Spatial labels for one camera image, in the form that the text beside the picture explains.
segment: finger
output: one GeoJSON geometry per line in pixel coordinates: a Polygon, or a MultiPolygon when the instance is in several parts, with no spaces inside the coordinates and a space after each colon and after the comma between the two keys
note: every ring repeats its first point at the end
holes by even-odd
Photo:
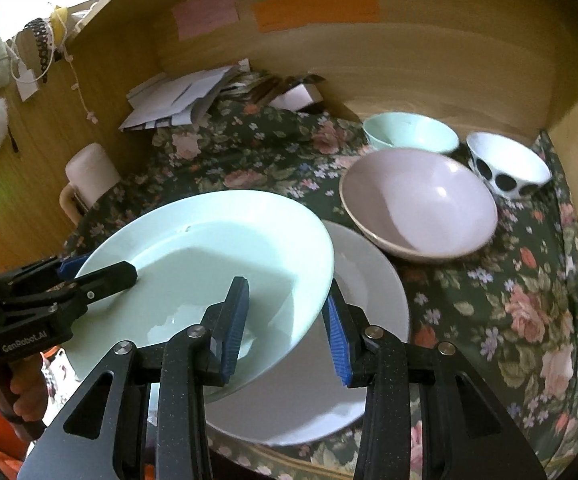
{"type": "Polygon", "coordinates": [[[46,386],[38,384],[27,390],[13,405],[13,411],[25,421],[40,420],[47,409],[49,396],[46,386]]]}
{"type": "Polygon", "coordinates": [[[44,383],[42,375],[42,356],[35,354],[14,363],[9,363],[13,372],[10,389],[16,395],[23,393],[25,390],[33,387],[38,382],[44,383]]]}

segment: screw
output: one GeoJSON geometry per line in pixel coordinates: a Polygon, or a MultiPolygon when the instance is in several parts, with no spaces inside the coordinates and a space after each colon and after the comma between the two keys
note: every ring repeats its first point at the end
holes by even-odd
{"type": "Polygon", "coordinates": [[[450,342],[442,341],[442,343],[438,345],[438,351],[442,355],[454,355],[456,353],[456,347],[450,342]]]}
{"type": "Polygon", "coordinates": [[[202,337],[203,335],[205,335],[207,333],[207,329],[205,329],[205,327],[203,327],[202,325],[193,325],[190,326],[189,329],[187,330],[187,335],[189,337],[202,337]]]}
{"type": "Polygon", "coordinates": [[[365,335],[370,339],[380,339],[384,335],[384,330],[376,325],[365,328],[365,335]]]}
{"type": "Polygon", "coordinates": [[[114,346],[114,352],[116,355],[128,354],[133,349],[133,343],[131,341],[120,341],[114,346]]]}

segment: pink bowl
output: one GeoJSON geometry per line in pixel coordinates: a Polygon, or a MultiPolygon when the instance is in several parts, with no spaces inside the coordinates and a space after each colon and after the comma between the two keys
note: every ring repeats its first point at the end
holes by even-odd
{"type": "Polygon", "coordinates": [[[473,253],[493,236],[496,203],[462,164],[399,148],[360,158],[340,181],[342,203],[378,247],[414,262],[473,253]]]}

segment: floral tablecloth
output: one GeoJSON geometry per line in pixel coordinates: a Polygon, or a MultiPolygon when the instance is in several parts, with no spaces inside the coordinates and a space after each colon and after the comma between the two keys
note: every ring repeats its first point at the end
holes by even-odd
{"type": "MultiPolygon", "coordinates": [[[[154,208],[223,189],[277,192],[355,229],[338,182],[367,151],[357,123],[218,102],[198,127],[158,129],[153,145],[147,172],[102,197],[67,241],[67,254],[93,250],[154,208]]],[[[534,149],[554,179],[532,200],[497,200],[498,230],[489,245],[442,266],[393,263],[409,300],[412,341],[457,345],[554,478],[578,450],[578,222],[546,133],[534,149]]],[[[464,147],[455,158],[465,162],[464,147]]],[[[421,427],[415,392],[411,409],[416,478],[421,427]]],[[[279,480],[311,480],[352,476],[361,428],[359,420],[319,442],[280,448],[208,433],[211,447],[240,465],[279,480]]]]}

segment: black polka dot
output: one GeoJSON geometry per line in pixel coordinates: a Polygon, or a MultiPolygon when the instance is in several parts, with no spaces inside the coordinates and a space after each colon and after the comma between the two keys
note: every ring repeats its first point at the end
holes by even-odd
{"type": "Polygon", "coordinates": [[[480,160],[480,158],[477,158],[476,168],[478,168],[478,173],[480,173],[487,180],[492,179],[492,170],[490,169],[489,166],[487,166],[484,160],[480,160]]]}
{"type": "Polygon", "coordinates": [[[502,191],[513,191],[518,185],[513,178],[504,173],[499,174],[496,177],[495,182],[496,186],[498,186],[498,189],[502,191]]]}
{"type": "Polygon", "coordinates": [[[523,186],[520,188],[520,191],[518,192],[518,194],[520,196],[529,196],[536,189],[538,189],[538,186],[536,184],[527,184],[526,186],[523,186]]]}

